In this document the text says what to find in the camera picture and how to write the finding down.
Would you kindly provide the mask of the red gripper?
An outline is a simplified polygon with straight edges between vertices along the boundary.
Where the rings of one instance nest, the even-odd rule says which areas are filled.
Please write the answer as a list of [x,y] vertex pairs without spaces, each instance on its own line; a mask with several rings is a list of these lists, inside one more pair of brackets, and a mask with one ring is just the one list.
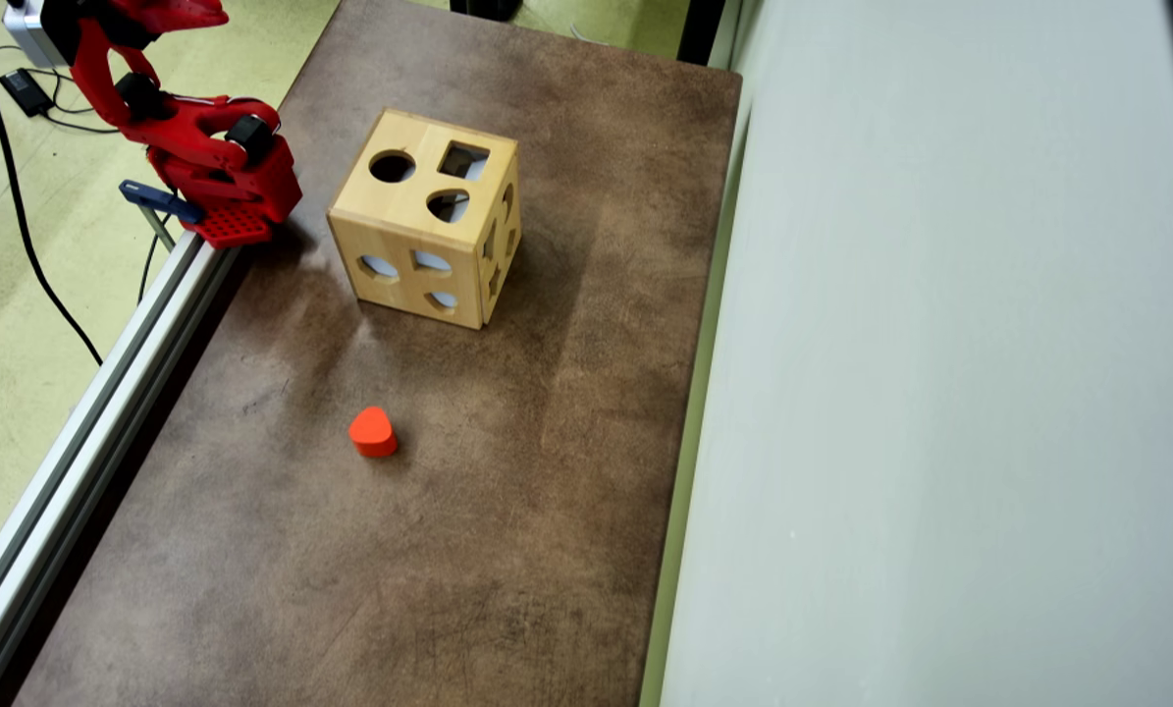
[[145,49],[145,28],[150,32],[189,30],[218,27],[229,16],[222,1],[43,1],[40,25],[55,45],[65,66],[76,62],[83,40],[80,23],[89,20],[115,46]]

